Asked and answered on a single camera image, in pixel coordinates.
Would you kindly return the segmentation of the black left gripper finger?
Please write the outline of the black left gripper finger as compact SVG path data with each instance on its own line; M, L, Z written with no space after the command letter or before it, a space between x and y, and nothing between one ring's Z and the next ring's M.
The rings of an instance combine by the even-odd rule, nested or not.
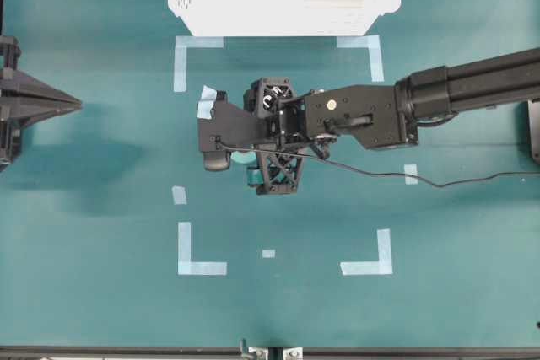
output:
M1 122L18 122L22 128L56 116L81 110L81 105L46 107L38 105L1 105Z
M1 69L1 97L55 108L81 108L82 101L12 68Z

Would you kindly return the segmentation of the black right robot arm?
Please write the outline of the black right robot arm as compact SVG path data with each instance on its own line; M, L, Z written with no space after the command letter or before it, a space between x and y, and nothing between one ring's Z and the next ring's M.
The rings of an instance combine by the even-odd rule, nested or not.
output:
M415 72L393 85L350 85L294 97L284 85L255 82L244 108L267 123L255 141L247 184L259 195L298 190L305 151L325 161L338 137L366 149L416 146L419 129L442 126L461 113L524 102L531 155L539 160L539 50L519 51L455 67Z

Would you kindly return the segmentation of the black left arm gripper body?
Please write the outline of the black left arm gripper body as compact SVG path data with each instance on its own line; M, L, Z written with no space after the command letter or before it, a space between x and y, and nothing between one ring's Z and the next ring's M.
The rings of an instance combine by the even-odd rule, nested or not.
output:
M17 62L21 51L14 36L1 36L1 165L10 165L16 157L14 139L20 130L14 122L15 101L19 96Z

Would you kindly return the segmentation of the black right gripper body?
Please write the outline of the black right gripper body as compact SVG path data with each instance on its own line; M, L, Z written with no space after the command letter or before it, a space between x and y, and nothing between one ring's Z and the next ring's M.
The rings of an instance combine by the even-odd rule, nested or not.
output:
M262 122L262 134L251 142L256 164L247 170L248 185L259 196L298 191L311 142L305 135L304 101L287 77L265 77L253 82L243 96L244 110Z

